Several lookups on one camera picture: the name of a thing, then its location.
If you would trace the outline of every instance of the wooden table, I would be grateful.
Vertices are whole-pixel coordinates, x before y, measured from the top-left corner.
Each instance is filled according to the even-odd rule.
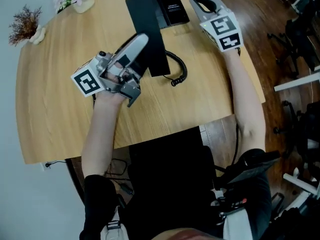
[[[188,77],[176,87],[164,77],[141,79],[141,95],[119,112],[114,148],[120,148],[205,124],[233,113],[231,86],[220,52],[202,33],[189,0],[181,0],[188,24],[161,30],[165,48],[185,62]],[[95,0],[84,14],[71,7],[47,24],[39,45],[20,52],[16,79],[16,120],[26,164],[81,155],[93,112],[70,76],[100,50],[114,52],[135,33],[125,0]],[[243,47],[241,60],[260,101],[264,94],[255,67]],[[168,59],[173,77],[179,66]]]

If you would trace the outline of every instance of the hand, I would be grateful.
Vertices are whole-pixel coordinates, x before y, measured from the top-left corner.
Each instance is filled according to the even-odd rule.
[[[118,62],[115,63],[115,66],[119,69],[122,68],[122,66]],[[111,80],[115,83],[118,83],[118,78],[115,75],[108,72],[106,77],[109,80]],[[112,106],[119,107],[125,99],[126,99],[126,97],[124,97],[123,95],[121,95],[119,93],[111,93],[106,90],[103,90],[103,91],[100,91],[96,94],[95,102],[102,103],[102,104],[109,104]]]
[[[119,107],[125,99],[126,97],[119,93],[111,93],[103,90],[96,94],[95,102],[98,104],[105,104],[107,106]]]
[[[224,58],[239,56],[237,49],[227,50],[227,51],[222,52],[222,54],[223,54]]]

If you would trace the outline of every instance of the white wall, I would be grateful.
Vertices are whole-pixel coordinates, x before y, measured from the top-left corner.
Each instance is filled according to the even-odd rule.
[[[22,45],[8,45],[8,25],[25,4],[42,6],[42,25],[54,16],[52,0],[0,0],[0,239],[75,240],[85,214],[66,165],[46,171],[25,165],[19,144],[15,87]]]

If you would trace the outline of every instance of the shoulder strap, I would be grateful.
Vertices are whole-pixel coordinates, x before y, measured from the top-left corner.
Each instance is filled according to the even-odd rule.
[[[112,221],[101,231],[101,240],[129,240],[126,227],[120,223],[118,208],[115,208]]]

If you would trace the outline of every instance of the power outlet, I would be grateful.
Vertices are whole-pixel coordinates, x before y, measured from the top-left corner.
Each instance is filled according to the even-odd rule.
[[[41,162],[41,163],[40,163],[41,169],[42,169],[43,172],[51,169],[50,166],[46,167],[46,164],[47,164],[47,163],[48,163],[48,162]]]

